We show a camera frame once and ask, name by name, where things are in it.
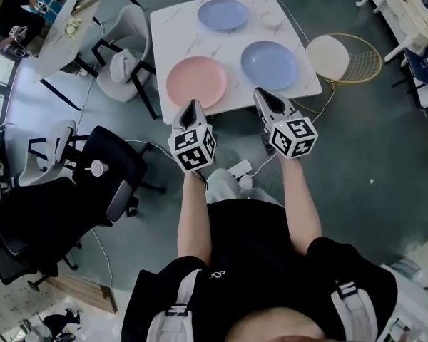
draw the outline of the concrete floor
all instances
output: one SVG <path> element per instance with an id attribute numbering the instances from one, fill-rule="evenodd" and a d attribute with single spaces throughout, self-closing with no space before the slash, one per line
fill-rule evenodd
<path id="1" fill-rule="evenodd" d="M 183 0 L 139 0 L 148 13 Z M 373 44 L 382 56 L 393 48 L 384 26 L 370 6 L 358 10 L 356 0 L 282 0 L 309 39 L 324 33 L 349 33 Z M 111 26 L 127 0 L 105 0 L 97 13 L 105 28 Z M 83 57 L 92 61 L 89 46 L 100 38 L 100 29 L 88 32 Z M 31 83 L 27 59 L 19 69 L 11 98 L 7 145 L 11 172 L 24 168 L 26 141 L 43 137 L 49 126 L 79 113 L 62 103 L 41 84 Z M 375 263 L 392 261 L 416 243 L 428 240 L 428 110 L 417 110 L 406 85 L 390 84 L 402 78 L 398 62 L 385 66 L 372 82 L 338 88 L 333 101 L 316 122 L 320 139 L 310 156 L 302 160 L 325 235 L 349 242 Z M 89 77 L 57 73 L 49 79 L 79 106 L 86 102 Z M 148 87 L 151 102 L 160 112 L 158 94 Z M 330 90 L 314 98 L 300 99 L 321 109 Z M 106 97 L 93 83 L 79 134 L 102 125 L 124 139 L 149 140 L 167 147 L 170 127 L 151 120 L 141 100 L 127 104 Z M 216 165 L 229 168 L 247 158 L 253 169 L 267 158 L 260 142 L 263 126 L 248 110 L 219 115 L 214 123 L 218 135 Z M 112 228 L 98 228 L 111 261 L 114 288 L 130 291 L 141 269 L 159 271 L 176 257 L 176 232 L 181 201 L 182 173 L 159 151 L 146 153 L 149 170 L 145 181 L 166 186 L 165 195 L 139 189 L 140 213 L 123 218 Z M 277 160 L 254 179 L 283 202 L 281 171 Z M 75 251 L 78 274 L 109 283 L 106 260 L 89 232 L 83 249 Z"/>

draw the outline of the backpack strap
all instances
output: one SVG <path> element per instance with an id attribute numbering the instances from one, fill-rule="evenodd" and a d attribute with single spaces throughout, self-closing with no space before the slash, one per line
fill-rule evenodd
<path id="1" fill-rule="evenodd" d="M 353 281 L 338 284 L 331 299 L 344 326 L 346 341 L 376 341 L 376 313 L 365 290 L 357 289 Z"/>
<path id="2" fill-rule="evenodd" d="M 193 342 L 192 312 L 188 303 L 201 269 L 192 271 L 180 283 L 176 303 L 157 314 L 149 327 L 146 342 Z"/>

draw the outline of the blue plate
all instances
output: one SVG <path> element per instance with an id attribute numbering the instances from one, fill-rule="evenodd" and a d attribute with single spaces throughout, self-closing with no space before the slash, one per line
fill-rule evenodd
<path id="1" fill-rule="evenodd" d="M 198 19 L 215 31 L 239 28 L 248 16 L 248 8 L 237 0 L 210 0 L 198 9 Z"/>
<path id="2" fill-rule="evenodd" d="M 283 90 L 300 77 L 298 61 L 286 47 L 270 41 L 250 44 L 241 55 L 246 76 L 257 86 Z"/>

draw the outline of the pink plate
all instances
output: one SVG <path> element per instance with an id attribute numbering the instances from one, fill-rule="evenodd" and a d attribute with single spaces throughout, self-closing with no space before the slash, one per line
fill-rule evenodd
<path id="1" fill-rule="evenodd" d="M 194 56 L 177 63 L 166 79 L 170 99 L 184 106 L 197 99 L 203 109 L 216 104 L 227 89 L 227 74 L 216 60 Z"/>

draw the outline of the small white bowl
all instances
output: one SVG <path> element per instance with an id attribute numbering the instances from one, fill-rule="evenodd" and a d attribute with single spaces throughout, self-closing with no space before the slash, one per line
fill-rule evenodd
<path id="1" fill-rule="evenodd" d="M 260 15 L 260 21 L 262 22 L 263 26 L 269 29 L 274 29 L 282 22 L 282 19 L 280 19 L 278 16 L 274 15 L 273 13 L 270 13 L 269 11 L 266 11 L 265 13 L 262 13 Z"/>

